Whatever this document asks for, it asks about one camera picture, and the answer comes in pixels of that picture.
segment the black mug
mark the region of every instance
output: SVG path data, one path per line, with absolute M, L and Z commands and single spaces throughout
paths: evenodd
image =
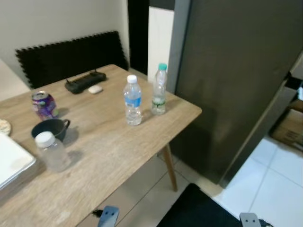
M 70 123 L 71 121 L 67 119 L 49 119 L 42 121 L 32 129 L 32 137 L 35 138 L 38 134 L 44 131 L 50 131 L 57 139 L 63 141 Z

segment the dark gray refrigerator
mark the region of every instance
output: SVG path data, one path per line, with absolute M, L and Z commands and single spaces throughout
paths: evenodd
M 228 184 L 295 96 L 302 13 L 302 0 L 191 1 L 175 93 L 203 112 L 171 148 L 214 183 Z

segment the table leg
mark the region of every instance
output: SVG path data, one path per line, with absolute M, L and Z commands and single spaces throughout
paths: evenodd
M 169 143 L 166 144 L 166 146 L 163 149 L 163 155 L 164 155 L 164 160 L 166 163 L 166 167 L 169 173 L 169 177 L 172 183 L 172 187 L 174 189 L 174 191 L 176 192 L 177 189 L 177 181 L 176 181 L 176 175 L 175 175 L 175 171 L 174 171 L 174 164 L 172 162 L 172 158 L 171 158 L 171 151 L 170 151 L 170 146 Z

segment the plastic water bottle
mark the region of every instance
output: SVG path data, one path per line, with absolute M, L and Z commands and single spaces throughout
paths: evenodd
M 38 134 L 35 142 L 43 161 L 51 171 L 61 172 L 70 165 L 71 160 L 64 149 L 64 145 L 50 131 Z
M 164 63 L 159 64 L 159 69 L 153 81 L 153 97 L 151 111 L 155 115 L 165 113 L 165 91 L 166 91 L 166 73 L 167 65 Z
M 124 88 L 125 114 L 126 122 L 129 125 L 138 125 L 141 123 L 142 115 L 141 105 L 141 88 L 137 83 L 135 75 L 127 76 L 127 85 Z

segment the purple can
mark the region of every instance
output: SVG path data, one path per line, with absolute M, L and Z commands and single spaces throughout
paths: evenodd
M 33 109 L 42 121 L 58 116 L 58 109 L 53 97 L 45 91 L 38 91 L 32 95 Z

